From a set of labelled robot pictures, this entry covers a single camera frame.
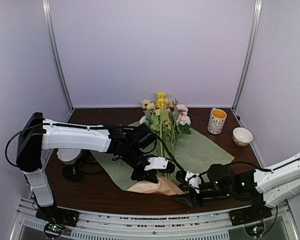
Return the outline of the pale yellow fake flower stem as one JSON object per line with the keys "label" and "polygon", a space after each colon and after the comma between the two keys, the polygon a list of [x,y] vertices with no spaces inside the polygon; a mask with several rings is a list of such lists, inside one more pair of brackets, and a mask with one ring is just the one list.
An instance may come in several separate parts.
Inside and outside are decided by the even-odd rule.
{"label": "pale yellow fake flower stem", "polygon": [[156,103],[151,102],[149,99],[144,99],[141,101],[141,107],[143,109],[144,115],[150,118],[149,128],[158,136],[160,127],[159,127],[159,118],[155,115]]}

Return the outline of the bright yellow fake flower stem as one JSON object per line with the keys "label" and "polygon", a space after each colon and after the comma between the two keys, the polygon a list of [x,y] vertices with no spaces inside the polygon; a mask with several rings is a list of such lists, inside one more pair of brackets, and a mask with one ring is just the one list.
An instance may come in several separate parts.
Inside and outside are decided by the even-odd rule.
{"label": "bright yellow fake flower stem", "polygon": [[166,142],[167,137],[172,129],[172,122],[169,117],[170,109],[169,109],[169,99],[167,98],[167,94],[159,91],[156,93],[156,109],[155,115],[159,119],[159,137]]}

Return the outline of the black ribbon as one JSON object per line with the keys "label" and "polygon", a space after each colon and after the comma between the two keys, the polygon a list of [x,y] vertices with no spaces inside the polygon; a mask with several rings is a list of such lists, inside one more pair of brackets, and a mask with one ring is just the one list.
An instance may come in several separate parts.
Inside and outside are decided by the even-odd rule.
{"label": "black ribbon", "polygon": [[92,175],[99,175],[102,173],[105,173],[106,171],[104,169],[99,171],[83,171],[80,170],[80,167],[86,164],[91,165],[100,165],[97,160],[77,160],[76,163],[71,165],[66,165],[62,171],[62,176],[71,182],[78,182],[85,179],[85,176],[92,176]]}

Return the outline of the pink fake flower stem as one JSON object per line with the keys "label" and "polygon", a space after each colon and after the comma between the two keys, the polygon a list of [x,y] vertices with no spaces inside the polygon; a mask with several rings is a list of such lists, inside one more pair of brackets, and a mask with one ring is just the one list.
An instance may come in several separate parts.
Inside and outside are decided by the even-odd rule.
{"label": "pink fake flower stem", "polygon": [[189,111],[188,108],[184,104],[180,104],[176,98],[169,103],[168,108],[170,109],[169,116],[170,116],[170,121],[172,123],[171,132],[173,131],[175,125],[188,124],[189,128],[182,135],[190,135],[191,119],[188,116],[188,111]]}

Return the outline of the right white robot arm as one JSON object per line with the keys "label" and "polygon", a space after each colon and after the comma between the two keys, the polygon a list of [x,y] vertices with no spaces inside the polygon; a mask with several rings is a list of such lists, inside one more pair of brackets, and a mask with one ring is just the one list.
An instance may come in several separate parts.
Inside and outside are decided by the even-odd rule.
{"label": "right white robot arm", "polygon": [[258,220],[266,208],[274,208],[280,202],[300,192],[300,152],[267,168],[255,166],[253,170],[235,173],[233,163],[212,164],[204,175],[191,171],[178,171],[176,179],[189,192],[175,200],[193,208],[200,208],[205,199],[233,198],[251,201],[246,210],[249,220]]}

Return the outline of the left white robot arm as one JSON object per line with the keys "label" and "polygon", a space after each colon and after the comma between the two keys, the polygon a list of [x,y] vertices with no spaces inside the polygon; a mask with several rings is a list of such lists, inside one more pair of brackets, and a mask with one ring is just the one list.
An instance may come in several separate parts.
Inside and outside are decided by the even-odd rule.
{"label": "left white robot arm", "polygon": [[149,156],[143,152],[156,137],[142,124],[134,126],[80,125],[53,121],[35,112],[18,137],[16,163],[32,188],[42,213],[51,222],[62,218],[62,211],[54,205],[53,192],[43,169],[43,150],[89,150],[113,154],[127,163],[133,172],[134,181],[157,183],[156,169],[149,169]]}

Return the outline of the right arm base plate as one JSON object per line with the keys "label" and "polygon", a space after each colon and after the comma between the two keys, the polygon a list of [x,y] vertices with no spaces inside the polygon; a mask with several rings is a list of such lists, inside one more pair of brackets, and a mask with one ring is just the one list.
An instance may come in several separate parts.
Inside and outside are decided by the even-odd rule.
{"label": "right arm base plate", "polygon": [[232,226],[239,226],[249,224],[272,216],[272,210],[267,209],[254,209],[252,207],[231,210],[229,217]]}

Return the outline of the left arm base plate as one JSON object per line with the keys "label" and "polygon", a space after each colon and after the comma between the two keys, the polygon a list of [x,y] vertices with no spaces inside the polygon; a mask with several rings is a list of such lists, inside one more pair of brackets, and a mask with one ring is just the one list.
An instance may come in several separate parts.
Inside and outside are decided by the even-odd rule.
{"label": "left arm base plate", "polygon": [[38,219],[48,221],[61,226],[76,227],[80,213],[59,207],[43,207],[37,210],[35,216]]}

